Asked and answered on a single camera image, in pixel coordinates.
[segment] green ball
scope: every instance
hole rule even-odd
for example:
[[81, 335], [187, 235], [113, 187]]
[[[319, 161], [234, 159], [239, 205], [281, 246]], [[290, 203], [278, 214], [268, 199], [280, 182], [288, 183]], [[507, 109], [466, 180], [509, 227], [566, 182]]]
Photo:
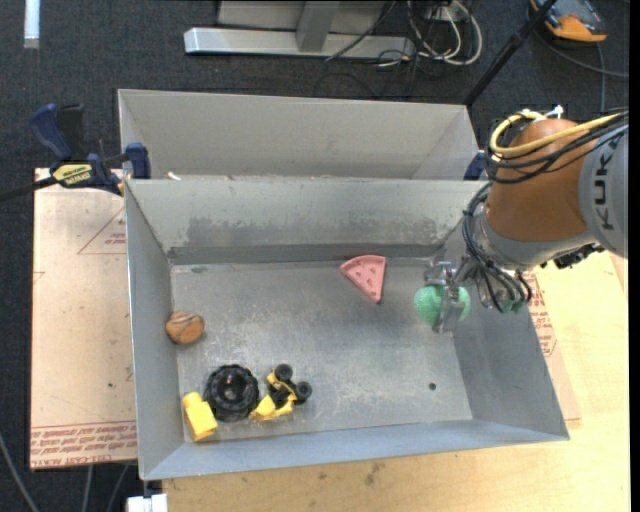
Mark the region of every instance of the green ball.
[[[413, 304], [421, 320], [433, 325], [440, 315], [442, 306], [442, 286], [429, 285], [420, 288], [413, 297]], [[471, 309], [471, 299], [466, 288], [458, 288], [458, 300], [464, 303], [460, 320], [464, 320]]]

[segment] bin floor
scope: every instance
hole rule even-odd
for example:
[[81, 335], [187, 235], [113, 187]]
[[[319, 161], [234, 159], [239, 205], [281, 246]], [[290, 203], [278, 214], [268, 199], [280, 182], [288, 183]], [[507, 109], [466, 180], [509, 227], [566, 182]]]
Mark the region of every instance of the bin floor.
[[206, 322], [203, 338], [178, 347], [181, 395], [203, 392], [225, 364], [251, 370], [261, 396], [280, 363], [313, 387], [293, 414], [220, 423], [212, 440], [471, 419], [451, 335], [433, 333], [413, 307], [424, 260], [388, 258], [378, 304], [340, 273], [341, 263], [172, 268], [174, 310]]

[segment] cable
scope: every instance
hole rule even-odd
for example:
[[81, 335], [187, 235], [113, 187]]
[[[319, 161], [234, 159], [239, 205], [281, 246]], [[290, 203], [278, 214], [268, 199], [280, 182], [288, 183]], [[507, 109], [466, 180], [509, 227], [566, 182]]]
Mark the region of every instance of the cable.
[[[475, 17], [471, 15], [471, 13], [469, 12], [469, 9], [467, 9], [461, 2], [459, 2], [458, 0], [454, 0], [454, 2], [452, 2], [451, 5], [454, 5], [456, 8], [462, 10], [466, 17], [467, 20], [471, 23], [472, 26], [472, 34], [475, 34], [477, 42], [476, 42], [476, 50], [475, 53], [471, 56], [471, 57], [467, 57], [465, 59], [456, 59], [455, 57], [460, 53], [460, 50], [462, 48], [462, 36], [460, 35], [460, 31], [456, 25], [456, 23], [453, 21], [453, 18], [451, 17], [451, 13], [449, 12], [449, 7], [439, 7], [439, 9], [443, 9], [443, 12], [445, 13], [445, 15], [447, 16], [447, 18], [449, 19], [448, 21], [448, 25], [450, 26], [452, 32], [455, 35], [455, 39], [456, 39], [456, 47], [451, 50], [446, 50], [444, 52], [436, 52], [432, 45], [429, 45], [426, 43], [426, 41], [423, 40], [423, 36], [420, 33], [420, 30], [418, 29], [418, 27], [415, 24], [415, 20], [414, 18], [416, 17], [415, 13], [413, 12], [413, 8], [411, 7], [411, 0], [407, 0], [407, 11], [409, 13], [409, 25], [412, 28], [415, 36], [418, 38], [418, 40], [421, 40], [421, 44], [416, 45], [416, 51], [418, 52], [418, 54], [421, 57], [424, 58], [428, 58], [428, 59], [432, 59], [432, 60], [437, 60], [437, 61], [442, 61], [446, 64], [451, 64], [454, 66], [467, 66], [469, 64], [473, 64], [476, 60], [478, 60], [478, 58], [480, 57], [481, 53], [482, 53], [482, 47], [483, 47], [483, 38], [482, 38], [482, 30], [480, 29], [480, 26], [478, 25], [478, 22], [476, 21]], [[423, 22], [427, 22], [427, 20], [425, 20], [424, 18], [420, 18]], [[423, 51], [420, 51], [419, 48], [426, 48], [428, 53], [425, 53]]]
[[111, 509], [113, 508], [113, 505], [115, 504], [116, 499], [118, 497], [118, 492], [120, 491], [120, 486], [122, 485], [122, 481], [124, 480], [124, 477], [127, 474], [127, 471], [129, 470], [129, 466], [130, 464], [124, 465], [124, 469], [122, 470], [122, 473], [120, 473], [120, 477], [118, 478], [118, 481], [116, 482], [116, 486], [113, 488], [113, 492], [111, 493], [111, 497], [109, 498], [109, 504], [107, 505], [106, 512], [111, 512]]
[[[529, 19], [529, 9], [528, 8], [527, 8], [527, 11], [526, 11], [526, 16], [527, 16], [527, 19]], [[606, 76], [611, 76], [611, 77], [615, 77], [615, 78], [624, 78], [624, 79], [628, 79], [629, 78], [629, 74], [628, 73], [623, 73], [623, 72], [619, 72], [619, 71], [609, 71], [608, 69], [605, 69], [604, 65], [602, 64], [602, 61], [601, 61], [601, 67], [597, 68], [595, 66], [590, 66], [589, 64], [586, 64], [586, 63], [584, 63], [582, 61], [574, 59], [573, 57], [570, 57], [566, 53], [561, 52], [560, 50], [555, 48], [539, 32], [534, 30], [534, 33], [535, 33], [536, 37], [538, 38], [538, 40], [543, 45], [545, 45], [549, 50], [551, 50], [553, 53], [555, 53], [559, 57], [562, 57], [563, 59], [566, 59], [569, 62], [571, 62], [571, 63], [573, 63], [573, 64], [575, 64], [577, 66], [580, 66], [580, 67], [582, 67], [584, 69], [588, 69], [589, 71], [593, 71], [595, 73], [601, 73], [601, 74], [606, 75]], [[602, 51], [602, 49], [600, 48], [600, 44], [596, 44], [596, 46], [598, 47], [599, 51]]]
[[[613, 117], [614, 119], [612, 121], [606, 122], [602, 126], [586, 131], [584, 135], [568, 142], [560, 149], [557, 149], [541, 157], [513, 162], [509, 158], [504, 158], [504, 157], [500, 157], [493, 154], [491, 147], [487, 146], [485, 149], [488, 157], [486, 159], [486, 164], [485, 164], [485, 171], [487, 173], [487, 176], [492, 182], [503, 183], [503, 184], [513, 184], [513, 183], [521, 183], [525, 180], [532, 179], [543, 173], [560, 171], [566, 166], [575, 162], [576, 160], [584, 157], [588, 153], [593, 152], [597, 150], [599, 147], [601, 147], [602, 145], [609, 143], [609, 141], [611, 141], [613, 138], [618, 136], [614, 132], [617, 132], [619, 131], [619, 129], [625, 128], [625, 127], [628, 130], [628, 124], [629, 124], [628, 111], [622, 111], [620, 114], [616, 114], [610, 117]], [[560, 166], [552, 167], [552, 165], [562, 155], [565, 155], [570, 151], [580, 148], [581, 146], [584, 146], [588, 142], [591, 142], [594, 140], [597, 142], [592, 148], [585, 150], [577, 155], [574, 155], [571, 160], [563, 163]], [[532, 151], [529, 151], [528, 153], [522, 152], [521, 154], [517, 155], [517, 158], [521, 159], [525, 156], [530, 155], [531, 153]], [[541, 165], [534, 171], [522, 170], [525, 167], [530, 168], [531, 166], [534, 166], [537, 164], [541, 164]], [[520, 173], [521, 176], [517, 178], [500, 178], [498, 177], [498, 169], [500, 168], [512, 169]]]
[[555, 142], [558, 139], [562, 139], [564, 137], [570, 137], [572, 135], [576, 135], [580, 132], [588, 131], [591, 128], [596, 128], [607, 122], [618, 117], [619, 114], [613, 114], [610, 116], [600, 117], [598, 119], [594, 119], [592, 121], [588, 121], [586, 123], [578, 124], [571, 128], [567, 128], [566, 130], [562, 130], [560, 132], [554, 133], [552, 135], [547, 135], [546, 137], [542, 137], [541, 139], [537, 139], [526, 144], [521, 144], [519, 146], [514, 147], [502, 147], [498, 145], [498, 137], [513, 123], [521, 118], [526, 119], [542, 119], [544, 116], [542, 114], [538, 114], [536, 112], [518, 112], [509, 116], [506, 120], [504, 120], [496, 130], [491, 134], [491, 138], [489, 139], [489, 148], [492, 153], [496, 153], [501, 157], [517, 157], [521, 156], [524, 153], [534, 151], [536, 149], [540, 149], [543, 146], [548, 146], [549, 144]]
[[358, 85], [362, 86], [363, 88], [365, 88], [367, 91], [369, 91], [370, 95], [372, 98], [378, 99], [380, 98], [380, 94], [378, 94], [373, 87], [371, 87], [368, 83], [366, 83], [364, 80], [361, 80], [360, 78], [358, 78], [356, 75], [353, 75], [351, 73], [327, 73], [326, 75], [321, 76], [318, 81], [314, 84], [313, 86], [313, 91], [312, 91], [312, 95], [314, 97], [316, 97], [318, 95], [318, 89], [320, 88], [320, 85], [322, 84], [322, 82], [324, 82], [327, 78], [330, 78], [332, 76], [341, 76], [344, 78], [349, 78], [350, 80], [353, 80], [354, 82], [356, 82]]
[[9, 450], [7, 449], [7, 445], [4, 443], [4, 438], [2, 437], [2, 433], [0, 433], [0, 449], [2, 450], [2, 455], [4, 455], [4, 460], [7, 461], [7, 466], [9, 466], [9, 471], [11, 471], [11, 476], [13, 476], [13, 480], [18, 486], [18, 489], [20, 489], [20, 492], [22, 493], [22, 496], [27, 502], [27, 505], [29, 505], [29, 508], [32, 510], [32, 512], [39, 512], [38, 507], [36, 506], [33, 499], [31, 498], [31, 495], [29, 494], [29, 491], [27, 491], [27, 488], [24, 486], [24, 482], [22, 481], [22, 478], [20, 478], [18, 470], [13, 464], [13, 460], [11, 460], [11, 455], [9, 454]]
[[[508, 272], [498, 268], [493, 260], [485, 254], [482, 246], [473, 237], [476, 222], [475, 212], [489, 197], [489, 189], [492, 183], [484, 185], [473, 196], [467, 209], [464, 211], [462, 222], [462, 237], [467, 247], [467, 255], [476, 264], [473, 270], [463, 276], [463, 280], [471, 277], [477, 283], [484, 282], [491, 304], [501, 313], [518, 308], [531, 300], [531, 290], [523, 281], [521, 275], [516, 273], [514, 279]], [[494, 284], [497, 285], [506, 297], [499, 297]], [[480, 297], [483, 304], [487, 305], [485, 298]]]
[[91, 482], [93, 480], [93, 465], [89, 466], [87, 470], [87, 483], [84, 486], [84, 497], [82, 499], [82, 512], [87, 512], [87, 508], [89, 507], [89, 494], [91, 493]]
[[345, 53], [347, 53], [349, 50], [353, 49], [354, 47], [356, 47], [358, 44], [360, 44], [360, 42], [367, 37], [369, 34], [371, 34], [377, 27], [378, 25], [380, 25], [380, 23], [382, 23], [382, 21], [389, 15], [389, 13], [391, 12], [391, 9], [393, 9], [393, 6], [396, 4], [395, 0], [393, 2], [391, 2], [389, 4], [389, 7], [387, 7], [387, 10], [378, 18], [378, 20], [371, 25], [371, 27], [369, 27], [366, 32], [363, 32], [361, 35], [359, 35], [356, 39], [354, 39], [351, 43], [349, 43], [347, 46], [345, 46], [344, 48], [342, 48], [342, 50], [334, 53], [333, 55], [331, 55], [330, 57], [327, 57], [325, 59], [325, 62], [329, 62], [331, 60], [337, 59], [339, 57], [342, 57]]

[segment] brown potato toy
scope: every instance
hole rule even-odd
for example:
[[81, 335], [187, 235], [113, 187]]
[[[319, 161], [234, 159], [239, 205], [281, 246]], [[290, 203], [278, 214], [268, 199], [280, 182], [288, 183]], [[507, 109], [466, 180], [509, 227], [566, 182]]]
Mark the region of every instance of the brown potato toy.
[[172, 342], [177, 345], [188, 345], [202, 336], [204, 318], [191, 311], [174, 311], [165, 329]]

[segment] cardboard sheet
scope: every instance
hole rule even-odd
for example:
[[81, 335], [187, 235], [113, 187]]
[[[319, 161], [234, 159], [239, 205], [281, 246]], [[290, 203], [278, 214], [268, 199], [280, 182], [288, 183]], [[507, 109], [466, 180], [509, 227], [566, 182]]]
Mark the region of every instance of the cardboard sheet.
[[30, 467], [134, 460], [124, 200], [56, 185], [34, 212]]

